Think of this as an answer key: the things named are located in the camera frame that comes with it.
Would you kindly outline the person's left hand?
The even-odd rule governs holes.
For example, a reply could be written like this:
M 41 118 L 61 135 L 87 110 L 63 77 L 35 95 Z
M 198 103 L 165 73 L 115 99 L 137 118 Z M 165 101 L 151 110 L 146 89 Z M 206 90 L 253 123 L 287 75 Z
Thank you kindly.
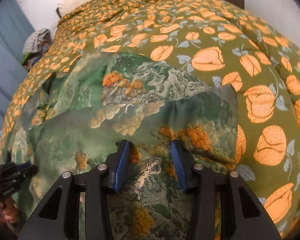
M 18 221 L 18 209 L 12 196 L 0 201 L 0 224 L 15 224 Z

